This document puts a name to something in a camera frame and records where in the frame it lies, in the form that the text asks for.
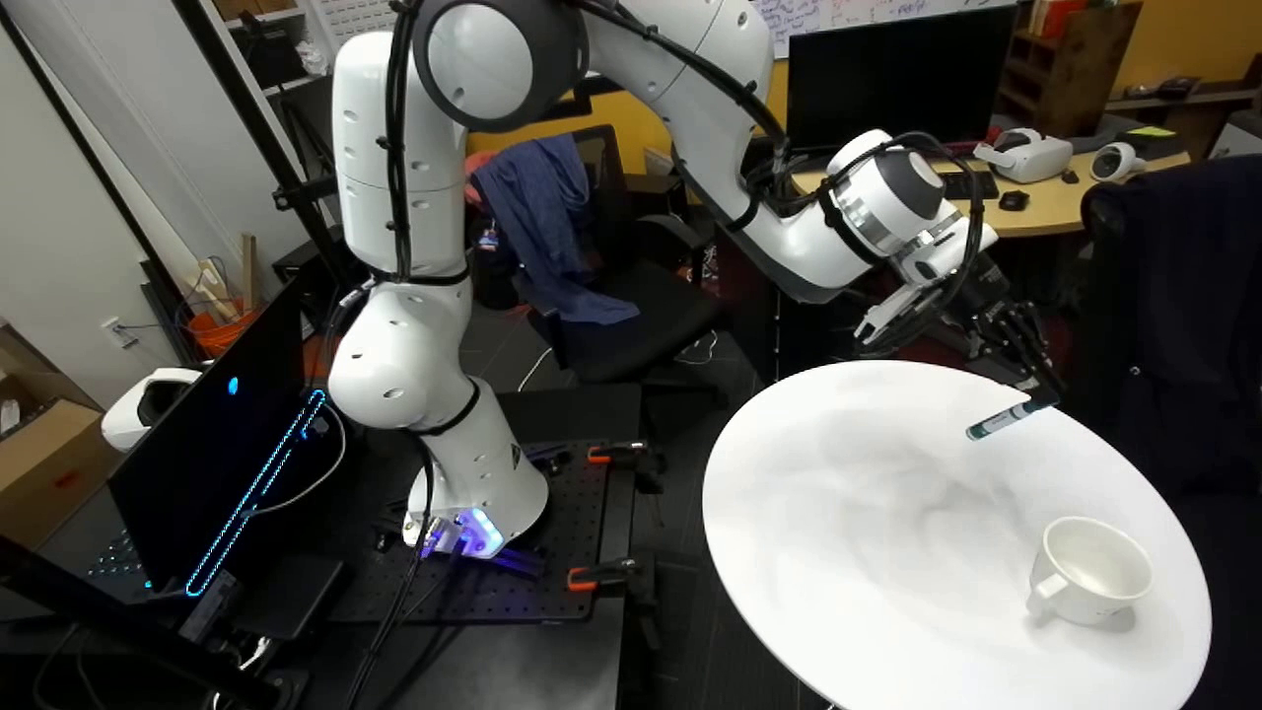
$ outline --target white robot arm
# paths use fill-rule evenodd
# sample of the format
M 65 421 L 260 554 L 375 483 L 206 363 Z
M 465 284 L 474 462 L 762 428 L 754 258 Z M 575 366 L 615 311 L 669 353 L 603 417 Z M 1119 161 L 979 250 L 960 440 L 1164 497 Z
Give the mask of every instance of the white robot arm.
M 432 449 L 432 483 L 416 479 L 411 493 L 411 546 L 498 555 L 548 505 L 548 486 L 519 459 L 494 392 L 456 363 L 470 324 L 460 127 L 519 127 L 582 70 L 600 70 L 666 124 L 687 179 L 786 295 L 834 299 L 876 263 L 904 277 L 860 324 L 864 342 L 921 308 L 992 240 L 984 224 L 953 212 L 925 161 L 882 131 L 826 161 L 816 202 L 787 212 L 762 202 L 742 182 L 742 157 L 763 120 L 774 35 L 749 0 L 427 0 L 404 14 L 414 18 L 396 29 L 411 43 L 390 43 L 396 31 L 356 35 L 336 61 L 348 246 L 382 280 L 366 287 L 339 342 L 329 398 L 356 421 L 416 430 Z M 414 62 L 392 94 L 404 98 L 396 179 L 382 140 L 385 77 L 402 50 Z M 421 528 L 421 508 L 442 521 L 439 534 Z

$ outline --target electronic equipment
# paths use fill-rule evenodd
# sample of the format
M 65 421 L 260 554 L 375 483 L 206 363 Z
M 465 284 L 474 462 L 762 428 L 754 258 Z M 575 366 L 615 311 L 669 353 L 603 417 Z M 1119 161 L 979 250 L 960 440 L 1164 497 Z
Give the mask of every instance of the electronic equipment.
M 1020 195 L 1020 188 L 1010 188 L 997 198 L 997 211 L 1005 211 L 1005 212 L 1020 212 L 1025 206 L 1029 206 L 1029 195 Z
M 1029 186 L 1060 179 L 1073 161 L 1073 148 L 1054 136 L 1012 127 L 992 148 L 979 142 L 974 157 L 984 161 L 997 179 Z
M 1093 157 L 1093 179 L 1094 182 L 1126 182 L 1135 174 L 1144 174 L 1146 161 L 1135 154 L 1133 142 L 1106 142 L 1101 148 L 1101 154 Z
M 45 550 L 122 604 L 201 600 L 252 512 L 300 474 L 325 434 L 325 394 L 302 388 L 300 291 L 287 287 L 257 324 L 132 442 Z M 0 620 L 36 614 L 0 600 Z
M 868 127 L 979 142 L 1010 50 L 1018 8 L 787 40 L 792 154 L 832 157 Z
M 131 571 L 198 600 L 323 407 L 323 392 L 302 392 L 300 291 L 287 287 L 112 471 Z
M 939 179 L 943 179 L 943 198 L 947 202 L 966 202 L 974 195 L 966 174 L 939 174 Z M 992 174 L 974 174 L 974 179 L 979 179 L 980 202 L 992 202 L 997 198 Z

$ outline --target gray floor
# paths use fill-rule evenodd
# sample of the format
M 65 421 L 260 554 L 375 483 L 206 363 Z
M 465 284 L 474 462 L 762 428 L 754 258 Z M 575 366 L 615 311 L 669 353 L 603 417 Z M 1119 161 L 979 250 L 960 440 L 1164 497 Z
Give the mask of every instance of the gray floor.
M 465 366 L 498 392 L 575 388 L 519 311 L 474 311 Z M 633 546 L 659 564 L 654 639 L 626 634 L 626 710 L 818 710 L 730 609 L 700 537 L 700 471 L 722 421 L 757 392 L 730 337 L 699 338 L 645 388 L 645 440 L 666 455 L 633 501 Z

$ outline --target floor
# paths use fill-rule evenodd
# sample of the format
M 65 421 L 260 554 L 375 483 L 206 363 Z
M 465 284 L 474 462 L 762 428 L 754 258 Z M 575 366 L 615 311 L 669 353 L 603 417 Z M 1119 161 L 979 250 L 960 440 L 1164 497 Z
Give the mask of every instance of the floor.
M 498 392 L 575 388 L 515 311 L 475 311 L 465 363 Z M 666 455 L 659 493 L 633 501 L 633 550 L 659 564 L 654 634 L 626 634 L 623 710 L 822 710 L 742 624 L 700 540 L 700 471 L 722 421 L 757 392 L 730 337 L 700 338 L 645 388 L 645 434 Z
M 575 388 L 556 366 L 519 311 L 479 311 L 465 337 L 465 363 L 498 392 Z M 654 630 L 626 634 L 623 710 L 822 710 L 742 624 L 725 600 L 700 540 L 700 471 L 725 417 L 757 392 L 754 366 L 733 338 L 687 353 L 675 374 L 700 388 L 645 392 L 645 434 L 666 455 L 659 493 L 638 493 L 633 546 L 659 561 Z M 1255 710 L 1255 670 L 1262 662 L 1262 505 L 1218 501 L 1200 508 L 1196 537 L 1214 593 L 1214 660 L 1196 710 Z M 42 683 L 49 705 L 90 705 L 69 654 Z M 119 700 L 122 680 L 90 668 L 103 700 Z M 149 705 L 183 703 L 181 683 Z M 2 685 L 0 705 L 32 705 L 26 685 Z

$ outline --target laptop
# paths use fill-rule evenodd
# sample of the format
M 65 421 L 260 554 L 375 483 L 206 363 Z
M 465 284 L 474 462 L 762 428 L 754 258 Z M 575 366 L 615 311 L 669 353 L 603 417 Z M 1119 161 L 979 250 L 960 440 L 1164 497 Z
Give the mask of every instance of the laptop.
M 323 407 L 285 287 L 39 554 L 122 604 L 201 600 Z M 26 614 L 39 609 L 0 600 L 0 620 Z

